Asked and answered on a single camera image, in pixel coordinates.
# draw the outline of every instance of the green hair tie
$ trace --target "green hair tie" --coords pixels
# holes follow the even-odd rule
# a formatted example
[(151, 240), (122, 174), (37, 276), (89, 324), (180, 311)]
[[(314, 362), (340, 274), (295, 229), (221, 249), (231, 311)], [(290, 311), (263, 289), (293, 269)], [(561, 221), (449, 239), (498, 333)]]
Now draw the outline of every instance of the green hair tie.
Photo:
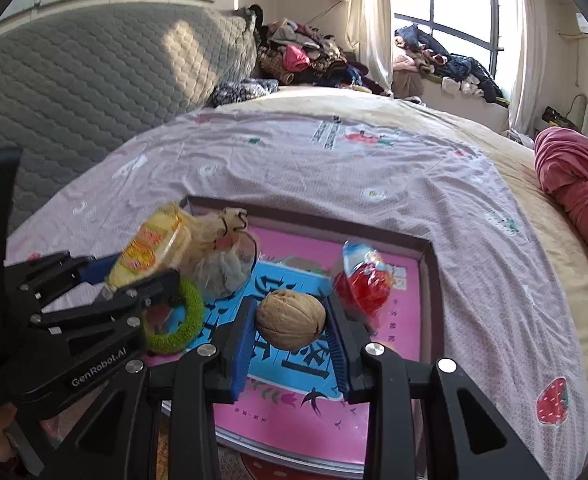
[(184, 350), (203, 328), (205, 303), (196, 285), (186, 278), (181, 278), (181, 297), (185, 303), (185, 319), (176, 332), (154, 334), (145, 330), (147, 348), (156, 354), (169, 355)]

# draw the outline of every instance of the walnut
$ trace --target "walnut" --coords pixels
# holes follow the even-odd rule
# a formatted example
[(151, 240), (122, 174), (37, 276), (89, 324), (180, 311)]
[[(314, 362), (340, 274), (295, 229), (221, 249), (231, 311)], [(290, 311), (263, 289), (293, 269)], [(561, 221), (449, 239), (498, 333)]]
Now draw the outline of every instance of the walnut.
[(309, 294), (275, 290), (258, 306), (256, 328), (274, 348), (298, 350), (321, 335), (325, 328), (325, 308)]

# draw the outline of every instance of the plastic bag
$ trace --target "plastic bag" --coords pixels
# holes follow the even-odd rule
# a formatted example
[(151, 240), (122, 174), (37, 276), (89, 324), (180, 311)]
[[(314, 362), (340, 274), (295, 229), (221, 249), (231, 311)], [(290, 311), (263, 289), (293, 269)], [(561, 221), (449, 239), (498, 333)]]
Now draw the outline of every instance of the plastic bag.
[(203, 296), (231, 296), (248, 280), (258, 258), (258, 241), (247, 231), (247, 211), (226, 208), (194, 220), (179, 270)]
[(178, 267), (191, 243), (189, 226), (194, 222), (174, 202), (158, 208), (116, 260), (105, 280), (106, 288), (113, 292), (159, 270)]
[(378, 251), (366, 244), (345, 242), (342, 269), (334, 277), (333, 287), (348, 316), (375, 320), (376, 312), (389, 298), (392, 283)]

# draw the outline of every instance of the curtain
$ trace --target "curtain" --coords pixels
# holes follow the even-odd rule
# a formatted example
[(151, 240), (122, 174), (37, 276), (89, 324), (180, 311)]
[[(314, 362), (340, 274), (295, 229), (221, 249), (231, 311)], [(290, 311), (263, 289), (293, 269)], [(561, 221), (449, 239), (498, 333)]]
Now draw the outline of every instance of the curtain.
[(386, 90), (392, 81), (392, 0), (347, 0), (345, 43)]
[(516, 7), (514, 46), (520, 47), (520, 57), (511, 91), (509, 128), (533, 138), (547, 51), (547, 12), (544, 0), (516, 0)]

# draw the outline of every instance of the clothing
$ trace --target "clothing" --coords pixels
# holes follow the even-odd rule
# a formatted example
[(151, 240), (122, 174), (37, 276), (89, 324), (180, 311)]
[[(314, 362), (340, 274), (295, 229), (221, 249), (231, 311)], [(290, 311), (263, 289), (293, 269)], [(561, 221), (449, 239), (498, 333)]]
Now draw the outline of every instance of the clothing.
[(442, 89), (443, 92), (456, 95), (460, 91), (460, 83), (458, 81), (454, 81), (450, 77), (443, 77)]
[(283, 54), (283, 66), (288, 72), (302, 72), (309, 66), (309, 57), (296, 45), (288, 45)]
[(477, 89), (478, 87), (475, 87), (472, 89), (472, 84), (469, 83), (469, 81), (467, 79), (465, 79), (462, 83), (458, 83), (460, 85), (460, 91), (462, 92), (463, 95), (473, 95), (475, 89)]
[(355, 90), (356, 92), (363, 92), (365, 94), (371, 94), (372, 91), (367, 88), (366, 86), (362, 85), (342, 85), (343, 88), (349, 88), (350, 90)]
[(254, 28), (254, 35), (256, 36), (256, 43), (267, 45), (267, 27), (263, 25), (263, 9), (258, 4), (253, 4), (249, 10), (256, 15), (256, 24)]
[(363, 78), (360, 75), (360, 72), (356, 70), (354, 67), (352, 67), (352, 65), (349, 65), (345, 69), (345, 72), (346, 77), (351, 79), (352, 85), (365, 86), (365, 84), (363, 83)]
[(494, 83), (490, 73), (488, 73), (485, 67), (478, 63), (477, 60), (473, 57), (449, 54), (445, 47), (443, 47), (437, 40), (434, 40), (429, 34), (420, 30), (415, 23), (408, 27), (397, 29), (394, 34), (397, 36), (397, 38), (395, 38), (395, 43), (397, 45), (399, 44), (398, 37), (403, 38), (400, 46), (403, 46), (404, 43), (408, 50), (407, 54), (410, 56), (412, 56), (412, 52), (420, 53), (421, 51), (429, 49), (433, 51), (433, 54), (427, 54), (427, 59), (439, 55), (446, 57), (447, 61), (445, 64), (440, 64), (440, 59), (439, 62), (436, 63), (433, 71), (435, 75), (450, 77), (455, 81), (461, 82), (471, 74), (478, 78), (478, 88), (482, 90), (485, 101), (488, 103), (495, 103), (497, 98), (503, 97), (502, 91), (500, 91), (500, 88)]
[(289, 85), (293, 82), (294, 74), (285, 70), (280, 52), (260, 46), (258, 49), (258, 62), (265, 72), (276, 77), (281, 84)]
[(343, 59), (332, 60), (327, 56), (321, 56), (309, 64), (309, 70), (314, 72), (317, 76), (325, 76), (334, 70), (345, 70), (347, 62)]
[(212, 106), (241, 103), (265, 97), (279, 90), (279, 82), (275, 79), (245, 79), (219, 83), (212, 92)]
[(433, 50), (429, 48), (424, 50), (424, 53), (425, 57), (430, 63), (432, 63), (432, 65), (444, 65), (447, 61), (449, 61), (447, 59), (447, 56), (443, 56), (442, 54), (436, 54)]
[(356, 56), (354, 55), (353, 52), (346, 52), (344, 53), (344, 56), (346, 58), (346, 61), (352, 65), (352, 67), (354, 67), (356, 70), (358, 70), (360, 72), (360, 75), (365, 76), (367, 74), (369, 74), (369, 69), (363, 65), (361, 62), (358, 62), (356, 60)]
[(280, 27), (280, 25), (283, 24), (283, 20), (280, 20), (279, 22), (271, 22), (268, 23), (266, 25), (267, 27), (267, 33), (271, 36), (274, 32), (276, 32), (276, 29)]
[(329, 88), (340, 88), (340, 78), (327, 78), (314, 73), (312, 70), (303, 70), (298, 74), (294, 74), (295, 85), (313, 85), (313, 86), (325, 86)]
[(418, 106), (427, 107), (427, 105), (423, 102), (423, 100), (420, 97), (418, 97), (417, 95), (414, 95), (412, 97), (405, 97), (405, 99), (403, 99), (403, 101), (407, 101), (408, 103), (414, 103), (415, 105), (418, 105)]
[(434, 40), (431, 35), (427, 34), (427, 32), (423, 32), (418, 28), (418, 25), (414, 23), (409, 27), (398, 28), (394, 32), (394, 36), (400, 36), (405, 40), (405, 44), (408, 50), (413, 50), (414, 52), (418, 52), (423, 50), (421, 45), (425, 45), (424, 48), (428, 48), (433, 50), (435, 54), (440, 54), (441, 56), (449, 56), (448, 51), (444, 46), (442, 46), (438, 41)]
[(392, 94), (388, 90), (385, 90), (383, 87), (381, 87), (376, 81), (368, 77), (365, 77), (365, 75), (362, 75), (361, 77), (363, 79), (363, 84), (372, 91), (372, 94), (391, 97)]
[(485, 101), (495, 103), (498, 97), (502, 97), (502, 91), (485, 67), (483, 67), (473, 57), (458, 56), (450, 54), (449, 61), (443, 66), (437, 66), (434, 74), (443, 77), (450, 77), (455, 81), (464, 81), (470, 75), (478, 79), (478, 88), (484, 92)]
[(308, 38), (306, 35), (296, 32), (295, 28), (298, 28), (298, 25), (292, 28), (291, 22), (285, 21), (285, 23), (280, 25), (280, 27), (274, 31), (269, 40), (283, 45), (293, 44), (314, 50), (320, 49), (318, 43), (312, 41), (311, 38)]
[(563, 207), (588, 245), (588, 138), (554, 126), (538, 134), (534, 152), (542, 190)]
[(392, 69), (396, 70), (409, 70), (410, 72), (418, 72), (418, 67), (412, 57), (407, 55), (407, 51), (394, 44), (394, 61)]
[(429, 62), (429, 59), (425, 56), (425, 51), (414, 52), (408, 50), (407, 55), (413, 59), (414, 64), (418, 68), (418, 71), (423, 75), (430, 75), (434, 73), (434, 66)]
[(392, 92), (394, 92), (395, 99), (423, 95), (424, 91), (425, 88), (420, 74), (409, 72), (408, 70), (394, 70)]
[(308, 38), (311, 38), (312, 40), (318, 41), (318, 42), (320, 42), (323, 38), (321, 36), (320, 32), (318, 32), (317, 28), (312, 28), (309, 25), (298, 25), (298, 27), (296, 27), (296, 32), (299, 32), (300, 34), (304, 34)]
[(322, 39), (321, 47), (330, 59), (338, 59), (341, 56), (341, 51), (333, 42), (333, 40), (329, 40), (326, 38)]

